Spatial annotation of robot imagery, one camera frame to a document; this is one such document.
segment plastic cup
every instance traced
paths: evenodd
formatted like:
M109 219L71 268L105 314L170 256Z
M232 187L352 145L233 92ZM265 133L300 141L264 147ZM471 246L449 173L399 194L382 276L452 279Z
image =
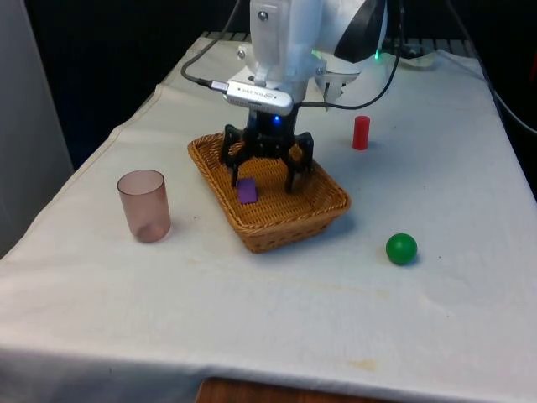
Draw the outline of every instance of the plastic cup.
M142 243L157 242L171 227L164 177L156 170L135 170L117 183L128 227Z

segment white tablecloth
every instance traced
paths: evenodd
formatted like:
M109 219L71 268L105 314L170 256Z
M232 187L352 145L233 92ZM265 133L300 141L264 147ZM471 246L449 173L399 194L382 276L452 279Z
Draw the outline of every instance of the white tablecloth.
M200 39L197 51L206 39ZM193 71L242 67L221 43ZM475 60L462 60L476 68ZM341 102L374 97L371 64ZM206 377L407 401L537 401L537 208L484 82L446 60L401 69L355 114L303 110L315 157L351 194L323 235L250 254L186 145L246 111L175 69L0 264L0 401L191 401ZM136 243L117 179L164 173L174 222ZM383 251L410 233L419 261Z

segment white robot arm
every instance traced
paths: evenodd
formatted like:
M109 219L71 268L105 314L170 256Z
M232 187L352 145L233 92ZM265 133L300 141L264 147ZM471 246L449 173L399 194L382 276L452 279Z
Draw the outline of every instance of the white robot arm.
M304 106L359 109L376 102L394 78L399 56L386 87L371 102L357 107L304 102L312 77L318 85L339 78L338 91L325 92L325 101L327 94L339 97L341 87L356 78L356 63L374 55L383 42L387 0L251 0L252 44L244 44L238 51L238 57L245 60L249 70L247 80L232 79L225 83L190 76L186 70L223 37L240 1L237 0L220 37L186 62L181 74L198 85L222 92L228 102L249 110L246 128L235 128L231 124L224 128L220 160L232 170L232 186L237 184L238 171L246 161L277 159L287 165L285 189L292 192L295 175L313 169L313 136L309 132L295 135L299 109ZM402 15L402 0L399 3ZM400 38L403 35L401 25ZM336 77L326 69L326 61L315 56L313 50L348 62L350 73L344 74L344 79ZM235 144L241 147L232 152ZM301 150L298 160L290 153L295 146Z

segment purple block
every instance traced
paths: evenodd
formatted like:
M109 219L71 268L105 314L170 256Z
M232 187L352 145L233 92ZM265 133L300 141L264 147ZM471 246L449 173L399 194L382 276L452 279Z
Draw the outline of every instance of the purple block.
M255 189L253 178L241 179L237 181L238 200L241 204L256 203L258 192Z

